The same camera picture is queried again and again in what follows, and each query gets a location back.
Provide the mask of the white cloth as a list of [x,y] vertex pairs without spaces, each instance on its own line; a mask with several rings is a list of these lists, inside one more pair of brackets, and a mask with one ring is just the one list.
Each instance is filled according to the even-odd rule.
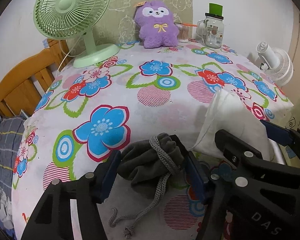
[[244,106],[238,95],[220,89],[210,103],[193,150],[216,158],[223,153],[215,143],[215,133],[224,129],[261,152],[264,160],[273,156],[265,126]]

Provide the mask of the grey drawstring pouch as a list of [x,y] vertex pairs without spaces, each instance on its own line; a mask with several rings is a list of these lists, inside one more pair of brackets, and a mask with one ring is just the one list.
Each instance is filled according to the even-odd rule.
[[117,208],[112,208],[109,226],[114,228],[123,220],[132,220],[133,223],[123,231],[124,237],[131,239],[139,221],[161,202],[170,176],[180,173],[185,158],[177,142],[167,133],[134,142],[127,146],[121,156],[122,160],[117,168],[119,176],[130,181],[132,187],[155,188],[152,202],[141,211],[118,217]]

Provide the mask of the yellow cartoon storage box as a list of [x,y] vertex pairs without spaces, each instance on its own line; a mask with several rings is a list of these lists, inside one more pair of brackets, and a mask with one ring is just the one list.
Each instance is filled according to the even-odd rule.
[[[300,128],[300,99],[291,108],[288,114],[279,122],[280,126],[297,130]],[[296,155],[296,151],[289,146],[281,146],[280,150],[288,166],[300,168],[300,158]]]

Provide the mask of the white fan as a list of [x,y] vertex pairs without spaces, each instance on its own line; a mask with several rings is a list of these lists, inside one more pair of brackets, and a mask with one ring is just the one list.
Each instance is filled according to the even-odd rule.
[[288,53],[280,48],[271,48],[267,42],[257,45],[256,51],[261,60],[261,70],[279,87],[292,79],[294,68]]

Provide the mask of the blue plaid bedding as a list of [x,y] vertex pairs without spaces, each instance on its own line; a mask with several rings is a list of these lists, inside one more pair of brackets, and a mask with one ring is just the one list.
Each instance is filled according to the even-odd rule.
[[12,218],[12,178],[24,121],[21,116],[0,116],[0,230],[8,239],[16,239]]

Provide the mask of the floral tablecloth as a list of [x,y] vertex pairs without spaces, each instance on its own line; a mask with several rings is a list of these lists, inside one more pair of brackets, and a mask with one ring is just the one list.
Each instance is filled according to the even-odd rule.
[[76,180],[111,150],[162,132],[194,147],[220,88],[258,119],[279,121],[292,107],[278,85],[228,46],[188,42],[145,49],[127,43],[102,63],[82,69],[68,64],[24,124],[12,180],[17,238],[52,180]]

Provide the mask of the glass mason jar mug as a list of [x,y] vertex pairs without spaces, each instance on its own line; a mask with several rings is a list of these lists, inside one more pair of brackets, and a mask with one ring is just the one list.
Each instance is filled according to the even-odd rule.
[[196,34],[207,47],[221,48],[224,36],[223,6],[215,3],[209,4],[209,12],[205,19],[197,23]]

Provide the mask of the cotton swab container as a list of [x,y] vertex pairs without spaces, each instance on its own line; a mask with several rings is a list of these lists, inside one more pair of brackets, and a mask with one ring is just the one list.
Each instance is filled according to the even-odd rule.
[[196,24],[190,24],[190,23],[175,23],[179,30],[178,34],[178,42],[185,43],[191,38],[190,30],[192,27],[197,27]]

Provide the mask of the purple plush toy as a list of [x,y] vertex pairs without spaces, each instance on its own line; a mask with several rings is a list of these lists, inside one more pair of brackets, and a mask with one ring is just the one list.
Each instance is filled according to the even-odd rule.
[[146,49],[176,47],[179,30],[174,23],[173,14],[160,0],[138,4],[134,22],[140,28],[139,38]]

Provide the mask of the green desk fan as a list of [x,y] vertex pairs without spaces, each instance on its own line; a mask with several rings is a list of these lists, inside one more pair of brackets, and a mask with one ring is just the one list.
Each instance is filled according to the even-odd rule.
[[85,52],[74,59],[74,68],[103,62],[120,49],[112,43],[96,45],[94,25],[108,9],[110,0],[36,0],[33,20],[38,31],[54,40],[83,38]]

